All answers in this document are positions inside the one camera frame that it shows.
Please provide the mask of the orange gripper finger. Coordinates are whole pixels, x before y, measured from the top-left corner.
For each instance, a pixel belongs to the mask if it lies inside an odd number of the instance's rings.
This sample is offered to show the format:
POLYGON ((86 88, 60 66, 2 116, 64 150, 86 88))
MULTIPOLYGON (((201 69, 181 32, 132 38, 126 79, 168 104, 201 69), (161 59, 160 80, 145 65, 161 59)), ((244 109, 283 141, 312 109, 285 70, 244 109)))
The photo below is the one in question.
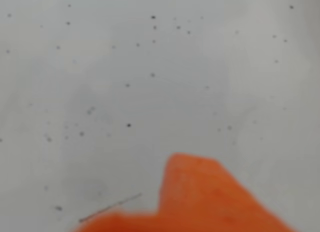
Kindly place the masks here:
POLYGON ((74 231, 161 231, 155 215, 110 213, 83 222, 74 231))
POLYGON ((183 153, 165 166, 158 213, 211 231, 292 231, 217 160, 183 153))

